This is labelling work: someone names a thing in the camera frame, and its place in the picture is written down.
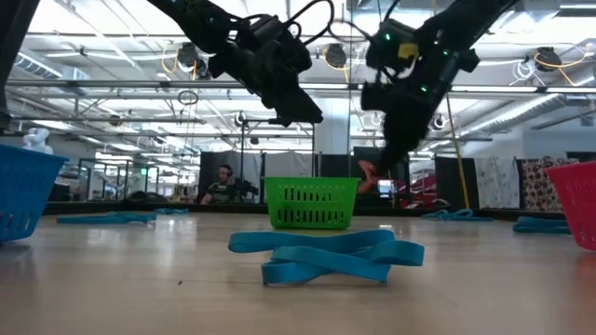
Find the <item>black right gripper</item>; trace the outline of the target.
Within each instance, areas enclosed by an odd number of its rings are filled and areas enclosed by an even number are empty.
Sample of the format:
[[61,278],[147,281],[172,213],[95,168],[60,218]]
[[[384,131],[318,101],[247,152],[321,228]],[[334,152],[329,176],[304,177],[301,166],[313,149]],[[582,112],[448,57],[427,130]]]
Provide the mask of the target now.
[[375,165],[376,176],[385,175],[418,147],[441,101],[441,80],[363,84],[361,109],[382,113],[383,133],[391,135]]

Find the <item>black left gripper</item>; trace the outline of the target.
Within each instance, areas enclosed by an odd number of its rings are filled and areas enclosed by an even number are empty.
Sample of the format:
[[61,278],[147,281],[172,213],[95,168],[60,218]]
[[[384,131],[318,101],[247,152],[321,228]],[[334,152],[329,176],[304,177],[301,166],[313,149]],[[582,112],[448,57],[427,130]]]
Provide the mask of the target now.
[[323,121],[322,111],[299,85],[299,74],[311,66],[305,44],[289,32],[273,37],[238,32],[209,59],[214,78],[228,74],[251,93],[263,96],[263,105],[274,109],[283,123]]

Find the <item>black partition panel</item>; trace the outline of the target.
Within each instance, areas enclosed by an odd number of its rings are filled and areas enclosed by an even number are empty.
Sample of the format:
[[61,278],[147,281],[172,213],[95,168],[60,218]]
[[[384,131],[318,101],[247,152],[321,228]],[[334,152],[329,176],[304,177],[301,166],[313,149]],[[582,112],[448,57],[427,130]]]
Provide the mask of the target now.
[[350,158],[346,154],[315,154],[315,177],[348,178],[350,169]]
[[219,167],[227,164],[232,167],[235,172],[237,159],[234,151],[229,152],[203,152],[200,160],[199,182],[198,182],[198,197],[199,203],[208,188],[218,180]]
[[356,146],[351,155],[351,176],[359,179],[356,195],[358,207],[400,208],[401,201],[410,194],[409,164],[400,162],[394,165],[385,176],[374,184],[367,185],[366,163],[375,163],[380,149]]

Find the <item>black hanging cloth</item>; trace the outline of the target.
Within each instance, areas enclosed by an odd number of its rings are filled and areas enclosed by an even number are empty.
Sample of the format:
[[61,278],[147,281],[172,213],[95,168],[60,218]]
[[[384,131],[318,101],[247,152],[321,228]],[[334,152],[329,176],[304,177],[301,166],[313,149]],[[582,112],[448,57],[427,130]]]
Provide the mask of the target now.
[[[463,158],[462,167],[467,187],[467,197],[471,209],[479,209],[479,191],[473,158]],[[460,181],[459,165],[456,158],[437,157],[435,159],[437,196],[447,201],[453,208],[464,209],[466,202]]]

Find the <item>green plastic basket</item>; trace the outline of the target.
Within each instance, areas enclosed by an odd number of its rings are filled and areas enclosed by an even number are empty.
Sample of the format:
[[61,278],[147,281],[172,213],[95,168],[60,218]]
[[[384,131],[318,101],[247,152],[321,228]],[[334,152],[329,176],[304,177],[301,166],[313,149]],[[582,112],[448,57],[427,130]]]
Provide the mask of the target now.
[[358,183],[355,178],[265,177],[271,225],[345,230],[353,216]]

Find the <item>black background robot stand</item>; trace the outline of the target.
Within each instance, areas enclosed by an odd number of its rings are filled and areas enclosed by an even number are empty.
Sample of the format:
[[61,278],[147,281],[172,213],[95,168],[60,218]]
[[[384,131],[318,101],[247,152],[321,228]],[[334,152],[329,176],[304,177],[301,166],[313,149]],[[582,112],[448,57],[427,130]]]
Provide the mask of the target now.
[[239,150],[235,153],[237,165],[235,166],[235,180],[237,197],[246,203],[258,203],[261,186],[262,157],[259,152],[250,149],[250,127],[246,118],[241,114],[237,123],[240,129]]

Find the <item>white floral cloth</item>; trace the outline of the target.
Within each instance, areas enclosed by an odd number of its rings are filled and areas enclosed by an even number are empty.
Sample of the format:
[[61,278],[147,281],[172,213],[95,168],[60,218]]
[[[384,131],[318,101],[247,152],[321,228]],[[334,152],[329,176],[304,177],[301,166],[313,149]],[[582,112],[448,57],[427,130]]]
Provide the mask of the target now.
[[520,207],[520,173],[514,157],[475,158],[474,164],[481,209]]

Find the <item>person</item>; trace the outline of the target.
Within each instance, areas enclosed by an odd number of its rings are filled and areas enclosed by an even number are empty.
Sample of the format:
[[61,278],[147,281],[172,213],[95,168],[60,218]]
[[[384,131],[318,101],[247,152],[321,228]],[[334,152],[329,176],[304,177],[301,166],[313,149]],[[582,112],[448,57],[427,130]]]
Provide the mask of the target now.
[[218,180],[214,182],[200,200],[200,205],[230,204],[243,201],[241,195],[242,179],[234,176],[231,166],[224,164],[219,167]]

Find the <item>dark floral cloth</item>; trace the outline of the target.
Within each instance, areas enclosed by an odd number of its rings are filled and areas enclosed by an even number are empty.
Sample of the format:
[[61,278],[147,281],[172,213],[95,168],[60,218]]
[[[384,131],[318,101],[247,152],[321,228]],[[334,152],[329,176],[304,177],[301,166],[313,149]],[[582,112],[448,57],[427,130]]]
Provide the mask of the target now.
[[528,211],[562,212],[562,206],[547,173],[548,168],[578,163],[574,158],[553,158],[518,160],[521,178],[521,207]]

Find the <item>red plastic basket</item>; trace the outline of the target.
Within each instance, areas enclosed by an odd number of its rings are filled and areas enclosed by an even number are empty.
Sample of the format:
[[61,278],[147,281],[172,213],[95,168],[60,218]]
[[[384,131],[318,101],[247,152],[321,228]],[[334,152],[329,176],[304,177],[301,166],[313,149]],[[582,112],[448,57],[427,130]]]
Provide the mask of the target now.
[[547,169],[576,243],[596,252],[596,161]]

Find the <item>white robot figure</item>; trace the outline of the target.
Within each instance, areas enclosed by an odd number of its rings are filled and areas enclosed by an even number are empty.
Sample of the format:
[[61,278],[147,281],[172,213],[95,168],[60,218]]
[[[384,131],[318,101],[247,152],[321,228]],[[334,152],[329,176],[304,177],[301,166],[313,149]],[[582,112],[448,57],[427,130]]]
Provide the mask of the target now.
[[47,145],[49,135],[46,128],[30,128],[22,138],[22,148],[42,154],[54,154],[53,149]]

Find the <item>blue plastic basket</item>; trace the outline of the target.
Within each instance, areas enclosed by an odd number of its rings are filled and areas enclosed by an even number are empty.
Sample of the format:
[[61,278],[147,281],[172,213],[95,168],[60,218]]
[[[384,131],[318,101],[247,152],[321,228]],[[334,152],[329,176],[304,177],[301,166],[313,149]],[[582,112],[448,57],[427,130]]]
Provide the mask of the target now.
[[0,144],[0,243],[33,234],[66,161]]

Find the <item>black metal frame rack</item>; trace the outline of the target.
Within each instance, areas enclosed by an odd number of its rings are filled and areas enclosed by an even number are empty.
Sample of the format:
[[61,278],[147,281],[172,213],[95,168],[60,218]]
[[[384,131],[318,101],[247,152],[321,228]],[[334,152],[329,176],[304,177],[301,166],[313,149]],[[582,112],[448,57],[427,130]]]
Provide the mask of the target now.
[[122,201],[136,192],[157,192],[161,169],[133,159],[80,158],[76,177],[83,201]]

